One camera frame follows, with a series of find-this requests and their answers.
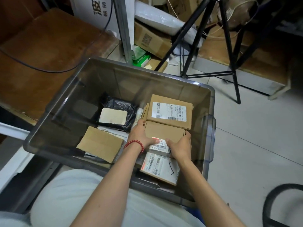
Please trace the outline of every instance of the black plastic package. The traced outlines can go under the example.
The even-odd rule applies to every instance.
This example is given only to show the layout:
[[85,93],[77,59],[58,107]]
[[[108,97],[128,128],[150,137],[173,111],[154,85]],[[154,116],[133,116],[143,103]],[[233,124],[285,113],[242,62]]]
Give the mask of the black plastic package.
[[103,95],[100,98],[101,107],[103,108],[111,108],[115,110],[122,110],[127,111],[126,122],[124,125],[121,124],[114,124],[114,123],[104,123],[104,122],[97,122],[98,126],[106,126],[110,128],[114,128],[117,130],[130,132],[131,126],[133,125],[136,119],[136,113],[138,106],[133,104],[132,102],[125,101],[118,98],[112,98],[108,95]]

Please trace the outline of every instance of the white tile floor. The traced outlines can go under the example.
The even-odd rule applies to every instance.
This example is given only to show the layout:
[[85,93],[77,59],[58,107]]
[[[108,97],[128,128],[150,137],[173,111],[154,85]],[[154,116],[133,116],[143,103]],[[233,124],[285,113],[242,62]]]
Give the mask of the white tile floor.
[[[168,66],[165,73],[178,68]],[[239,87],[242,103],[238,105],[232,100],[233,84],[216,77],[195,81],[216,91],[217,129],[208,181],[247,226],[262,226],[267,194],[280,184],[303,184],[303,96],[288,92],[269,101]],[[296,227],[302,226],[302,213],[303,192],[291,190],[278,197],[272,218]]]

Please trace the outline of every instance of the tile grout line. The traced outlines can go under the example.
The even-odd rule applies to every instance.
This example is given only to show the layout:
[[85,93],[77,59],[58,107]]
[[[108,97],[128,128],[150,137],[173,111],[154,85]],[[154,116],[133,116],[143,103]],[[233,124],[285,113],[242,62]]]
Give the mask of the tile grout line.
[[[262,148],[262,149],[264,149],[264,150],[267,150],[267,149],[265,149],[265,148],[263,148],[263,147],[261,147],[261,146],[259,146],[259,145],[257,145],[257,144],[254,144],[254,143],[252,143],[252,142],[250,142],[250,141],[247,141],[247,142],[249,142],[249,143],[251,143],[251,144],[253,144],[253,145],[255,145],[255,146],[258,146],[258,147],[260,147],[260,148]],[[269,152],[271,152],[271,153],[274,153],[274,154],[276,154],[276,155],[278,155],[278,156],[280,156],[280,157],[282,157],[282,158],[284,158],[284,159],[287,159],[287,160],[289,160],[289,161],[291,161],[291,162],[293,162],[293,163],[299,164],[300,166],[303,166],[302,164],[297,163],[297,162],[295,162],[295,161],[293,161],[293,160],[290,160],[290,159],[288,159],[288,158],[286,158],[286,157],[284,157],[284,156],[282,156],[282,155],[279,155],[279,154],[277,154],[277,153],[275,153],[275,152],[273,152],[273,151],[271,151],[271,150],[267,150],[267,151],[269,151]]]

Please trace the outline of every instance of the plastic storage bin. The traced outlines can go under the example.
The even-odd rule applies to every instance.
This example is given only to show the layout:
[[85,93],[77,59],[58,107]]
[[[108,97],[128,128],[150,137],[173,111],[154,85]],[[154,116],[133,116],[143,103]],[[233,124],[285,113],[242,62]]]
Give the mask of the plastic storage bin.
[[[192,161],[207,179],[209,163],[213,160],[216,128],[214,89],[103,58],[88,59],[64,83],[26,138],[24,149],[69,167],[87,169],[104,176],[111,164],[75,157],[75,147],[86,129],[89,125],[95,126],[92,118],[97,116],[98,99],[104,91],[132,101],[141,108],[150,102],[152,94],[192,103]],[[172,186],[134,168],[130,187],[183,206],[195,206],[181,172],[177,185]]]

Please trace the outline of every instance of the red beaded bracelet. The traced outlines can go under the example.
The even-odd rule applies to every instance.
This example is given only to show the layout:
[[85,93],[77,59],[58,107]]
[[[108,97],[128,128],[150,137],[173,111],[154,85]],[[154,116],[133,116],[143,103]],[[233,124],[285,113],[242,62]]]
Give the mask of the red beaded bracelet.
[[142,150],[140,152],[140,154],[142,154],[144,152],[144,145],[142,144],[142,142],[138,141],[138,140],[132,140],[132,141],[129,141],[127,144],[125,144],[124,148],[125,149],[129,144],[131,143],[139,143],[140,146],[142,147]]

